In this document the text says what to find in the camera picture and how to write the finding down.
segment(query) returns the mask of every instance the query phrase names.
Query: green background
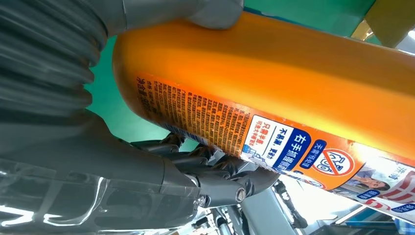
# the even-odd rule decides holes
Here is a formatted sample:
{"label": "green background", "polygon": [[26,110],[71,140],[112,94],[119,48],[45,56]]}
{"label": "green background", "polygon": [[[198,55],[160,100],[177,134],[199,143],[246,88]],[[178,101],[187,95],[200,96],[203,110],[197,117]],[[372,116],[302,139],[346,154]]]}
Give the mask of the green background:
{"label": "green background", "polygon": [[[350,36],[373,3],[374,0],[245,1],[247,7],[263,14],[283,17],[339,36]],[[115,136],[126,141],[163,139],[168,131],[135,115],[121,98],[111,69],[115,40],[116,37],[108,40],[100,63],[92,68],[95,82],[86,86],[93,96],[89,109],[104,118]],[[195,146],[196,142],[187,140],[182,150],[189,151]]]}

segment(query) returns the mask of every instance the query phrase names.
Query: orange bottle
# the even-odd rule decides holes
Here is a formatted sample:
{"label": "orange bottle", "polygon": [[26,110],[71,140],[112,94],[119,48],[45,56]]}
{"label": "orange bottle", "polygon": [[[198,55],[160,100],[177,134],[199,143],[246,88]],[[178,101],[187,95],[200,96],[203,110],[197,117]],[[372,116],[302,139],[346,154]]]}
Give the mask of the orange bottle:
{"label": "orange bottle", "polygon": [[414,57],[243,13],[128,32],[113,67],[141,117],[415,221]]}

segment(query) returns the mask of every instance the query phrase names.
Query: person photo on label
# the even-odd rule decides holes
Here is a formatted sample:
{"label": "person photo on label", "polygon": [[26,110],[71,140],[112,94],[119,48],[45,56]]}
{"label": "person photo on label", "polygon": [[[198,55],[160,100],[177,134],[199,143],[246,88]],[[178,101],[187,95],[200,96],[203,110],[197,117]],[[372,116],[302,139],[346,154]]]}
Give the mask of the person photo on label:
{"label": "person photo on label", "polygon": [[375,171],[375,169],[363,167],[346,184],[355,187],[375,189],[379,191],[389,190],[391,186],[388,183],[372,178],[372,175],[375,173]]}

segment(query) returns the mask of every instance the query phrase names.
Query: ribbed hose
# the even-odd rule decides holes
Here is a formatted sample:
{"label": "ribbed hose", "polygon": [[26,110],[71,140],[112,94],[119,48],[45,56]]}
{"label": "ribbed hose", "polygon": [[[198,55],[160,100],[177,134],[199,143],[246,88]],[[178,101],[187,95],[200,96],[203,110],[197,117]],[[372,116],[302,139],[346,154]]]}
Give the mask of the ribbed hose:
{"label": "ribbed hose", "polygon": [[82,84],[93,81],[107,32],[87,5],[1,1],[0,26],[0,110],[69,116],[91,103]]}

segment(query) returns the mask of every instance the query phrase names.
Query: bottle label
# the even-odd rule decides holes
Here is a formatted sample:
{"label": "bottle label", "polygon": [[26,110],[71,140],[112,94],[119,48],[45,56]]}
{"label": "bottle label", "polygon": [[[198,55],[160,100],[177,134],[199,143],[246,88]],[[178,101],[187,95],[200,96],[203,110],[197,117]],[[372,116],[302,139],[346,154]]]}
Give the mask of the bottle label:
{"label": "bottle label", "polygon": [[195,91],[136,77],[145,118],[319,188],[415,221],[415,161]]}

